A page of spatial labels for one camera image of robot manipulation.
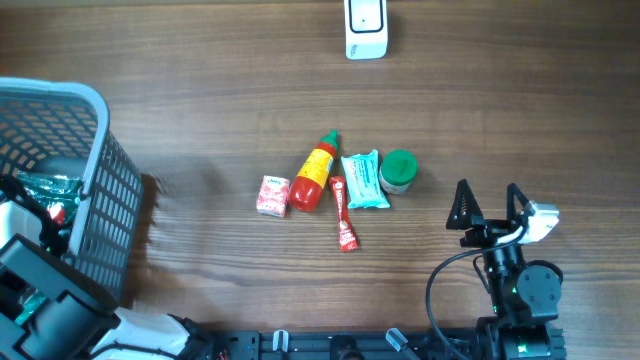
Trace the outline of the green lid jar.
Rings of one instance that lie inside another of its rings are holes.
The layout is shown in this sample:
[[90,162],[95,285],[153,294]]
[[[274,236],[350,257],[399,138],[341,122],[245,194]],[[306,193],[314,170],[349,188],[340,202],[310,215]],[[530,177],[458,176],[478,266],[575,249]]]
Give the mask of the green lid jar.
[[379,168],[379,182],[389,194],[405,193],[418,173],[416,157],[404,149],[389,152]]

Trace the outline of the green 3M gloves packet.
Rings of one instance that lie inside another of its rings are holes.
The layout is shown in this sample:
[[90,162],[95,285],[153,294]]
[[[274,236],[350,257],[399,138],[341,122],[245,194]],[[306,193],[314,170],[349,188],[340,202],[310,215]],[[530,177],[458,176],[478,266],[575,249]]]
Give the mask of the green 3M gloves packet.
[[26,193],[45,208],[49,217],[60,227],[59,235],[69,241],[81,202],[81,179],[23,171],[17,173],[17,179]]

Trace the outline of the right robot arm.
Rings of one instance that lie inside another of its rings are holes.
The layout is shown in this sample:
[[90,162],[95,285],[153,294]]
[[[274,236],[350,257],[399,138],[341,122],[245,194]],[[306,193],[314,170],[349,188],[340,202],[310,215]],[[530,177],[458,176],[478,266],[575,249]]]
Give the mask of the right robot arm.
[[565,359],[563,332],[550,326],[559,316],[563,273],[545,260],[527,261],[522,247],[545,238],[559,223],[553,204],[528,199],[514,183],[507,187],[504,220],[487,219],[470,184],[456,186],[449,230],[463,230],[463,248],[477,248],[494,315],[477,321],[467,345],[453,340],[470,359]]

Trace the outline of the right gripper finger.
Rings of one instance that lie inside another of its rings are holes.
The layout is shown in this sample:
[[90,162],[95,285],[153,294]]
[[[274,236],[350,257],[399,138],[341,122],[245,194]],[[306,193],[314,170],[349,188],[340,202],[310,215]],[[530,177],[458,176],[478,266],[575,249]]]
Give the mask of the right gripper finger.
[[516,203],[525,207],[529,203],[529,199],[524,195],[516,183],[507,186],[507,220],[514,221],[517,219]]
[[457,183],[454,202],[446,221],[447,230],[468,230],[485,225],[484,215],[474,197],[469,182]]

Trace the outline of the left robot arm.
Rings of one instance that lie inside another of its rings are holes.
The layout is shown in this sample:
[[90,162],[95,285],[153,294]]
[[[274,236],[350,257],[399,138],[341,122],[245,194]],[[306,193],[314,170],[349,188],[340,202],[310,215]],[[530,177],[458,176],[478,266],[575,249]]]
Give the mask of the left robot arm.
[[193,321],[118,307],[62,259],[62,214],[1,178],[1,356],[4,359],[213,359]]

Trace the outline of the red coffee stick sachet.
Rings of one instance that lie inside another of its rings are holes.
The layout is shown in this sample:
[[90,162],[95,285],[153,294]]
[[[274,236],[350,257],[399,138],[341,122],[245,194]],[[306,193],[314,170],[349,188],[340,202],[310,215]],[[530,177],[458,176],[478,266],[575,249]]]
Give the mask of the red coffee stick sachet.
[[342,252],[350,252],[358,248],[358,240],[353,230],[346,203],[346,179],[333,176],[329,179],[338,214],[338,241]]

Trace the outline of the red chili sauce bottle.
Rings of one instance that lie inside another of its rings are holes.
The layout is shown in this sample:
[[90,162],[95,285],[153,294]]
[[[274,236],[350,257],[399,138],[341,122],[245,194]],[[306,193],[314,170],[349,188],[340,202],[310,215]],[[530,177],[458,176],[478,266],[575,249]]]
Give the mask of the red chili sauce bottle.
[[290,188],[289,203],[293,208],[302,212],[315,210],[339,148],[338,138],[338,131],[331,130],[303,163]]

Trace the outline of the small red white carton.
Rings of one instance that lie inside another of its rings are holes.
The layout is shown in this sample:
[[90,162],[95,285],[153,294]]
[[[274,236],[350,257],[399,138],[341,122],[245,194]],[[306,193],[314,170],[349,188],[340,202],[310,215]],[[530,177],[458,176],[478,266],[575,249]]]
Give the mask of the small red white carton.
[[256,200],[257,211],[260,214],[283,218],[286,214],[289,191],[288,179],[265,175]]

